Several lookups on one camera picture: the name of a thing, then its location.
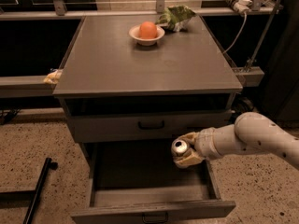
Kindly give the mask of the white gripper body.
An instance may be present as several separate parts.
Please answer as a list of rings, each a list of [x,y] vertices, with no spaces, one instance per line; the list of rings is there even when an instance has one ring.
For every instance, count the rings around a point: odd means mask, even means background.
[[[221,154],[214,145],[215,128],[207,128],[197,134],[195,150],[205,160],[216,160],[221,158]]]

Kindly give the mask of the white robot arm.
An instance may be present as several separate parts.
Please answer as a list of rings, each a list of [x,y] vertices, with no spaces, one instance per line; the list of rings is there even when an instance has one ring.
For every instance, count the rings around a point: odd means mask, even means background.
[[[225,155],[272,153],[299,169],[299,139],[255,112],[243,113],[234,124],[186,133],[172,143],[171,153],[178,168]]]

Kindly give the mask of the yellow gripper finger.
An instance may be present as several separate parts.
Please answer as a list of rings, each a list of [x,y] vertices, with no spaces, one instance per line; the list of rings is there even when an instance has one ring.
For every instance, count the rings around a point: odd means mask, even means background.
[[[197,137],[198,137],[197,132],[191,132],[191,133],[186,133],[181,135],[178,139],[183,140],[186,143],[189,143],[190,145],[194,146],[196,144]]]
[[[182,156],[176,156],[173,158],[175,165],[180,169],[200,164],[203,160],[204,158],[193,149],[188,150]]]

